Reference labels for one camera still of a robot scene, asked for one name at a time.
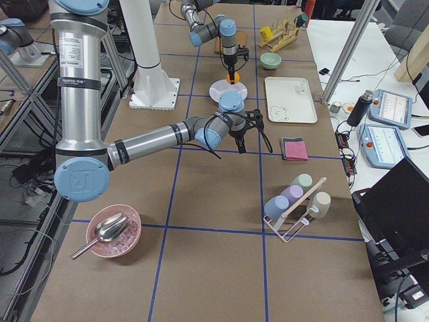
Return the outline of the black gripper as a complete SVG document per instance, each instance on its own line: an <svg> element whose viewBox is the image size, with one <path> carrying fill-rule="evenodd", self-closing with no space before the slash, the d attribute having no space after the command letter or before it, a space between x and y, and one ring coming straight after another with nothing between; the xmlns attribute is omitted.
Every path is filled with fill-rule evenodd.
<svg viewBox="0 0 429 322"><path fill-rule="evenodd" d="M222 47L223 62L228 66L228 74L233 77L237 63L237 45Z"/></svg>
<svg viewBox="0 0 429 322"><path fill-rule="evenodd" d="M249 122L242 121L240 124L233 126L229 131L229 135L236 140L236 145L240 154L246 153L244 136L248 129Z"/></svg>

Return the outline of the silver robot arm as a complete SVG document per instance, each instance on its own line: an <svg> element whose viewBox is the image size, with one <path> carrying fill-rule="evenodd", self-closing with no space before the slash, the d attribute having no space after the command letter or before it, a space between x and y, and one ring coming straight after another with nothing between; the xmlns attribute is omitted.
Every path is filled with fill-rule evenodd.
<svg viewBox="0 0 429 322"><path fill-rule="evenodd" d="M220 14L211 22L203 23L198 16L199 12L204 11L215 3L218 3L218 1L182 1L180 13L190 28L189 38L194 47L199 47L215 38L220 39L223 62L228 70L227 80L234 85L239 81L239 77L235 75L235 65L239 56L235 21Z"/></svg>
<svg viewBox="0 0 429 322"><path fill-rule="evenodd" d="M213 151L226 135L238 146L249 126L241 93L229 90L209 118L191 117L126 140L101 137L102 39L107 35L107 1L51 1L50 21L58 32L58 88L61 91L62 139L56 145L54 184L69 201L87 202L102 195L110 172L130 161L196 140ZM163 70L150 6L122 1L121 9L137 65L134 108L175 107L180 81Z"/></svg>

